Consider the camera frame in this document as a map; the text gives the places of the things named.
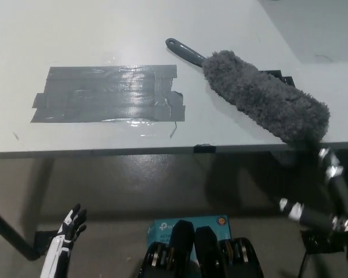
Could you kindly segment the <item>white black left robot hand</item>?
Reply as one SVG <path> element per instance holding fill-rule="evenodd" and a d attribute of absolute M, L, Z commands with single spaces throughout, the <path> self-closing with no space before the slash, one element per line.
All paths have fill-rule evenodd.
<path fill-rule="evenodd" d="M 86 229 L 86 209 L 78 203 L 72 208 L 52 239 L 40 278 L 62 278 L 68 276 L 71 253 L 79 235 Z"/>

